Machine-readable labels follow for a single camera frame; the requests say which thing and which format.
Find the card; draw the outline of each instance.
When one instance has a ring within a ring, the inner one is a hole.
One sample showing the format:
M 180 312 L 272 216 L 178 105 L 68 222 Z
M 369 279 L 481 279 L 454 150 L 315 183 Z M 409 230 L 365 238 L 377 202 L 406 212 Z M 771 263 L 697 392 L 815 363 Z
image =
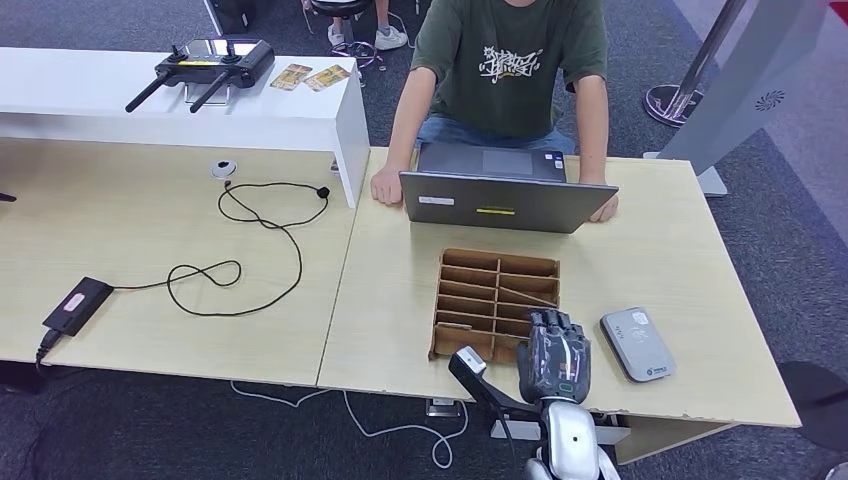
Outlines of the card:
M 309 72 L 311 71 L 312 67 L 292 63 L 286 67 L 285 70 L 280 72 L 277 78 L 271 82 L 271 86 L 274 88 L 282 88 L 283 90 L 294 90 L 295 87 L 300 84 L 300 81 L 309 75 Z
M 321 70 L 315 75 L 312 75 L 304 80 L 303 83 L 309 85 L 309 88 L 312 90 L 320 92 L 321 90 L 324 90 L 331 85 L 335 85 L 349 76 L 350 73 L 348 73 L 345 69 L 338 65 L 333 65 Z

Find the white bench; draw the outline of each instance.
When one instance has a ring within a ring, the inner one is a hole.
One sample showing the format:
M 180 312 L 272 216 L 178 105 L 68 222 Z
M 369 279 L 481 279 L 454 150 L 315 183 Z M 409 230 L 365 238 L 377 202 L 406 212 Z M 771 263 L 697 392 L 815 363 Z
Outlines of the white bench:
M 354 59 L 276 57 L 254 87 L 233 89 L 227 106 L 192 114 L 181 87 L 163 86 L 126 113 L 167 55 L 0 48 L 0 137 L 333 152 L 347 203 L 356 207 L 370 145 Z M 339 64 L 353 81 L 321 92 L 271 88 L 290 63 L 313 72 Z

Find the cable plug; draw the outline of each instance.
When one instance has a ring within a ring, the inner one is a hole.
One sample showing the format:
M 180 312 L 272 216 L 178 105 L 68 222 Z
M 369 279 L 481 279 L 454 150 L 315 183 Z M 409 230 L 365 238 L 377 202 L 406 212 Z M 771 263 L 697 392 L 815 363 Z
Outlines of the cable plug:
M 44 334 L 44 337 L 41 339 L 41 345 L 38 347 L 38 350 L 35 352 L 35 366 L 39 367 L 41 365 L 41 361 L 44 360 L 44 357 L 47 356 L 47 353 L 53 349 L 54 346 L 59 342 L 59 339 L 62 338 L 64 334 L 59 330 L 50 329 L 47 330 L 47 333 Z

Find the white sneaker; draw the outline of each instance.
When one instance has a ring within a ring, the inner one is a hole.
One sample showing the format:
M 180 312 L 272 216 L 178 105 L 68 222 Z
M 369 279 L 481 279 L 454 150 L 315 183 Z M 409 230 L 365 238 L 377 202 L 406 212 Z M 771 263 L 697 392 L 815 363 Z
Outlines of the white sneaker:
M 392 50 L 406 45 L 406 34 L 399 32 L 395 27 L 389 27 L 389 34 L 377 30 L 377 38 L 374 40 L 374 47 L 377 50 Z
M 336 45 L 344 43 L 344 35 L 341 33 L 336 33 L 332 25 L 327 27 L 327 39 L 330 40 L 330 44 L 334 47 Z

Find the graphic print on shirt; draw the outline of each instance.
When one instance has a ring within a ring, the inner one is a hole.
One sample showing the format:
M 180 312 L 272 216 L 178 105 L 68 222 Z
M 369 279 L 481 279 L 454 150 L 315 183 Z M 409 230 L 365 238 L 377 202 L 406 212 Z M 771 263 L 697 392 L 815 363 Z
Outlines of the graphic print on shirt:
M 509 50 L 495 50 L 494 47 L 483 47 L 483 60 L 480 64 L 480 76 L 491 77 L 492 84 L 504 77 L 532 77 L 539 69 L 539 56 L 544 49 L 521 56 Z

